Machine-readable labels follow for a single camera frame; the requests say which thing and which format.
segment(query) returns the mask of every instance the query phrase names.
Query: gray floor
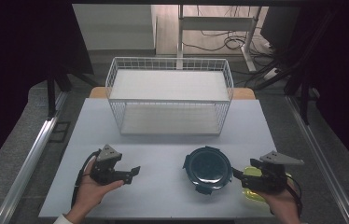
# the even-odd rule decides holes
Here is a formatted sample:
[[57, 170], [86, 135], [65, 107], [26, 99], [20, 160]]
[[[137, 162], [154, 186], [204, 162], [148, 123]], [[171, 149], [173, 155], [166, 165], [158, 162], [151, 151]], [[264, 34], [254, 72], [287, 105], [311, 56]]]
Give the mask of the gray floor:
[[[114, 56], [148, 56], [144, 52], [92, 52], [91, 59], [95, 76], [92, 79], [104, 85], [105, 76]], [[227, 58], [230, 68], [246, 71], [242, 57]], [[246, 80], [250, 75], [232, 73], [234, 82]], [[35, 168], [35, 172], [23, 193], [10, 223], [51, 223], [52, 220], [39, 219], [38, 212], [48, 193], [50, 183], [56, 174], [66, 143], [77, 122], [77, 116], [83, 101], [89, 96], [91, 86], [69, 75], [73, 89], [69, 92], [64, 110], [50, 142]], [[283, 86], [286, 80], [270, 87], [256, 91], [264, 115], [272, 133], [272, 138], [279, 152], [305, 161], [304, 166], [287, 166], [287, 170], [302, 185], [304, 211], [302, 221], [305, 223], [346, 223], [335, 198], [328, 189], [315, 158], [308, 147], [300, 127], [295, 121], [286, 98]], [[7, 195], [23, 161], [28, 155], [38, 132], [47, 118], [46, 83], [40, 83], [30, 89], [29, 103], [24, 109], [19, 122], [0, 151], [0, 205]], [[338, 177], [349, 197], [349, 152], [321, 118], [313, 101], [309, 104], [310, 127], [316, 136], [329, 164]], [[103, 221], [86, 220], [85, 223], [104, 223]], [[273, 218], [239, 219], [235, 223], [277, 223]]]

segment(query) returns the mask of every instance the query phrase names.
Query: wire basket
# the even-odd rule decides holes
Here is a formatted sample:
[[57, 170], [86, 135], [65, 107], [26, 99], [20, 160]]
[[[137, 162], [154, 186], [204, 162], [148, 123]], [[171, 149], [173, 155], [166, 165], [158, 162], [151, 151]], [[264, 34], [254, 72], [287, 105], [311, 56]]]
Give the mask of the wire basket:
[[224, 59], [115, 58], [105, 88], [122, 134], [219, 135], [233, 94]]

